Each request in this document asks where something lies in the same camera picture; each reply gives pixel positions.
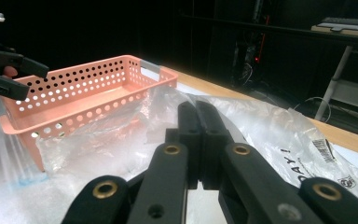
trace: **perforated basket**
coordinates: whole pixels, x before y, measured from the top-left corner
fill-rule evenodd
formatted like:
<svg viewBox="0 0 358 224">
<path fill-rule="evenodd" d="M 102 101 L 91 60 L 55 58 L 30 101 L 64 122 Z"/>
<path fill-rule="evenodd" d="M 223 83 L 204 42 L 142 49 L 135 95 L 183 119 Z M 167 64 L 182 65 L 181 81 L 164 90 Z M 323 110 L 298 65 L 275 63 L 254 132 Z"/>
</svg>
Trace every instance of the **perforated basket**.
<svg viewBox="0 0 358 224">
<path fill-rule="evenodd" d="M 149 70 L 158 78 L 146 76 Z M 36 137 L 64 136 L 98 116 L 145 97 L 158 85 L 176 86 L 177 74 L 139 58 L 124 55 L 51 71 L 16 81 L 30 86 L 25 101 L 0 96 L 0 124 L 16 134 L 39 169 L 44 170 Z"/>
</svg>

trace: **dark background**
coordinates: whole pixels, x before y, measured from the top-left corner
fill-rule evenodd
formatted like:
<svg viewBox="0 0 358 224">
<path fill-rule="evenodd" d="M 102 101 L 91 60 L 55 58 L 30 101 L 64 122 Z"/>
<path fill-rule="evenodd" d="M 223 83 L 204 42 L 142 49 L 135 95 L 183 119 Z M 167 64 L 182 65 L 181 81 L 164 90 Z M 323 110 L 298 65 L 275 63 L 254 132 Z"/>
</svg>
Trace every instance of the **dark background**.
<svg viewBox="0 0 358 224">
<path fill-rule="evenodd" d="M 6 18 L 0 43 L 50 70 L 131 54 L 230 88 L 235 39 L 243 31 L 184 23 L 178 12 L 249 22 L 254 6 L 254 0 L 0 1 Z M 358 19 L 358 0 L 265 0 L 263 15 L 270 25 L 309 30 L 325 17 Z M 323 96 L 344 49 L 267 35 L 251 83 L 268 83 L 298 102 Z M 358 54 L 343 76 L 358 82 Z"/>
</svg>

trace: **table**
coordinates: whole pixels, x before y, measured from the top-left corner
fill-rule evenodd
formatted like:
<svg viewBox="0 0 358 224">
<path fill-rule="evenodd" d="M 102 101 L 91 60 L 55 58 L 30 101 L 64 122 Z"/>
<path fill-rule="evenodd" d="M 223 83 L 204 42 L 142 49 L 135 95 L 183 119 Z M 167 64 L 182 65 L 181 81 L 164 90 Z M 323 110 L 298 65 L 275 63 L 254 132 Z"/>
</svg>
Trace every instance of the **table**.
<svg viewBox="0 0 358 224">
<path fill-rule="evenodd" d="M 255 100 L 199 78 L 179 74 L 177 89 L 180 91 Z M 311 121 L 332 143 L 342 146 L 337 147 L 339 153 L 358 167 L 357 134 L 314 119 Z M 62 193 L 76 195 L 71 186 L 68 186 L 66 192 L 51 190 L 61 183 L 50 184 L 46 174 L 40 173 L 32 164 L 32 159 L 27 151 L 21 148 L 17 138 L 3 134 L 0 128 L 0 223 L 47 223 L 47 221 L 60 223 L 66 212 L 62 209 L 62 204 L 68 203 L 60 200 Z M 196 212 L 187 216 L 199 216 L 198 223 L 224 223 L 225 220 L 217 202 L 217 191 L 199 189 L 191 190 L 188 194 L 188 209 L 196 210 Z M 24 201 L 24 198 L 35 202 Z"/>
<path fill-rule="evenodd" d="M 312 31 L 331 33 L 330 28 L 312 26 Z M 358 35 L 358 31 L 342 30 L 339 32 L 343 35 Z M 350 105 L 358 106 L 358 84 L 342 80 L 341 73 L 351 55 L 353 46 L 347 46 L 342 54 L 341 60 L 337 66 L 336 72 L 330 80 L 327 90 L 324 94 L 324 100 L 321 102 L 318 111 L 316 112 L 315 119 L 321 120 L 327 104 L 331 99 L 339 100 Z"/>
</svg>

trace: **clear plastic wrap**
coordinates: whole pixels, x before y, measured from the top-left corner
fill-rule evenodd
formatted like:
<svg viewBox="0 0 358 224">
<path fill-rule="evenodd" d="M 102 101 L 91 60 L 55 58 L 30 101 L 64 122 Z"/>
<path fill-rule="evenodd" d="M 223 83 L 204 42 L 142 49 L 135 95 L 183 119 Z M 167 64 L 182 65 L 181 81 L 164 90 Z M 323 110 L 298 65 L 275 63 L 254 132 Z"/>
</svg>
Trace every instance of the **clear plastic wrap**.
<svg viewBox="0 0 358 224">
<path fill-rule="evenodd" d="M 358 169 L 296 111 L 260 101 L 196 96 L 169 87 L 153 88 L 143 100 L 129 102 L 63 138 L 38 139 L 46 171 L 50 178 L 68 179 L 76 185 L 75 192 L 101 175 L 129 180 L 147 169 L 155 148 L 164 142 L 165 130 L 177 127 L 177 106 L 196 100 L 213 104 L 223 119 L 236 126 L 228 128 L 238 128 L 288 183 L 299 186 L 304 178 L 322 176 L 358 196 Z"/>
</svg>

